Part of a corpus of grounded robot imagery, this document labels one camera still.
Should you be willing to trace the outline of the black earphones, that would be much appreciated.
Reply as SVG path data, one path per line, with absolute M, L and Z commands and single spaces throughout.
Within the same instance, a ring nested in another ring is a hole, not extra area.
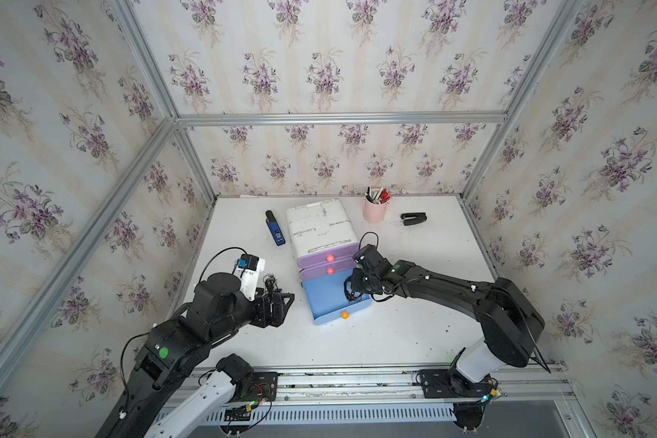
M 360 301 L 363 296 L 362 292 L 355 291 L 352 288 L 352 282 L 350 277 L 347 277 L 346 280 L 344 281 L 343 290 L 344 290 L 344 295 L 346 297 L 346 301 L 348 301 L 348 303 Z
M 264 297 L 274 297 L 282 293 L 282 289 L 277 284 L 277 279 L 274 275 L 268 274 L 263 277 L 264 283 Z

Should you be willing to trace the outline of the purple top drawer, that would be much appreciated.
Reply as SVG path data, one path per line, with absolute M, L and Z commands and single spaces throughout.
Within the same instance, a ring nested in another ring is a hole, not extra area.
M 332 261 L 341 260 L 343 258 L 352 259 L 354 254 L 358 251 L 358 248 L 359 244 L 354 242 L 329 249 L 321 249 L 311 254 L 303 255 L 303 257 L 299 257 L 297 259 L 297 266 L 299 269 L 306 269 L 328 264 L 330 262 L 330 257 L 332 257 Z

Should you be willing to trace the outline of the purple drawer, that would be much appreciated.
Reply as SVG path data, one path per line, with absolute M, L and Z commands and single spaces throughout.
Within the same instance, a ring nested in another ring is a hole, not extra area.
M 299 269 L 306 269 L 328 264 L 330 262 L 330 257 L 332 257 L 332 261 L 341 260 L 343 258 L 352 259 L 354 254 L 358 251 L 358 248 L 359 244 L 354 242 L 329 249 L 321 249 L 311 254 L 303 255 L 303 257 L 299 257 L 297 259 L 297 266 Z
M 305 268 L 299 272 L 299 277 L 301 281 L 304 282 L 321 277 L 332 276 L 342 271 L 353 270 L 354 268 L 355 261 L 352 258 L 347 257 L 336 259 L 333 262 Z

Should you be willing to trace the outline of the blue bottom drawer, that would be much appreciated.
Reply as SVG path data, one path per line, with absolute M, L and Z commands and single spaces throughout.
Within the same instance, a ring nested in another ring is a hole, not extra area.
M 342 319 L 357 311 L 366 310 L 372 299 L 367 295 L 357 297 L 352 293 L 350 279 L 352 270 L 341 271 L 331 276 L 319 277 L 303 281 L 308 306 L 316 326 L 328 324 L 336 319 Z

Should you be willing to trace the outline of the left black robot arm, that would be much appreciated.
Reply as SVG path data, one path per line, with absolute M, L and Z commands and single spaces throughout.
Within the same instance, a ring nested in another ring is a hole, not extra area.
M 186 437 L 212 410 L 248 396 L 254 370 L 236 354 L 220 359 L 207 380 L 172 412 L 160 412 L 211 350 L 241 328 L 281 326 L 295 301 L 271 276 L 251 295 L 229 273 L 214 273 L 195 287 L 195 296 L 171 319 L 145 333 L 145 343 L 124 381 L 122 396 L 102 427 L 100 437 Z

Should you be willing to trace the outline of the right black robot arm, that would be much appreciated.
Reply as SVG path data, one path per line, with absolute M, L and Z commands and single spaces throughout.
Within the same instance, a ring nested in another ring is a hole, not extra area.
M 374 245 L 353 256 L 355 268 L 344 289 L 354 297 L 421 299 L 457 310 L 480 324 L 482 338 L 465 347 L 451 365 L 451 373 L 467 383 L 485 381 L 507 365 L 525 368 L 545 362 L 538 341 L 545 321 L 511 280 L 472 281 L 438 274 L 411 261 L 392 264 Z

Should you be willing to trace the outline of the white drawer cabinet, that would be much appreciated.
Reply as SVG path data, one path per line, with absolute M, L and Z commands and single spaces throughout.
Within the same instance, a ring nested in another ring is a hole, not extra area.
M 339 198 L 289 208 L 286 219 L 296 259 L 358 243 Z

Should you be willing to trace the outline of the pink pen holder cup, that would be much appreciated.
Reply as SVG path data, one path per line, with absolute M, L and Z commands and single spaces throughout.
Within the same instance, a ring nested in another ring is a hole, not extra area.
M 384 187 L 368 187 L 364 197 L 363 218 L 370 224 L 379 224 L 386 215 L 391 195 Z

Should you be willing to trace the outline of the black stapler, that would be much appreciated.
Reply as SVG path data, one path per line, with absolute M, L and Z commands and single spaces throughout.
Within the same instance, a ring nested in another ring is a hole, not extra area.
M 426 213 L 404 213 L 400 215 L 401 223 L 404 226 L 416 226 L 427 221 Z

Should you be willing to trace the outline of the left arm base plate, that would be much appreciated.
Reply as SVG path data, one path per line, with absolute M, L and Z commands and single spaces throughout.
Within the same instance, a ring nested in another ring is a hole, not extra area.
M 279 374 L 277 372 L 253 372 L 235 387 L 231 403 L 250 403 L 277 399 Z

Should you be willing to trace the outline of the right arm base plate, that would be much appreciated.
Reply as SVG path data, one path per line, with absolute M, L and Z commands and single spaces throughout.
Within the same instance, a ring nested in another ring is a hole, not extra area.
M 490 375 L 483 381 L 471 383 L 456 369 L 419 370 L 415 382 L 426 399 L 478 399 L 488 401 L 495 397 L 498 381 Z

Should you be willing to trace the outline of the aluminium mounting rail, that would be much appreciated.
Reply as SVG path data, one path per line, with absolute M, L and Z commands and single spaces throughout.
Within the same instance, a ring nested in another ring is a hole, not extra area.
M 439 370 L 443 364 L 349 367 L 255 367 L 275 372 L 275 404 L 335 405 L 375 403 L 427 403 L 416 377 L 420 370 Z M 498 402 L 558 401 L 576 399 L 572 384 L 556 365 L 503 367 L 492 373 L 498 382 Z

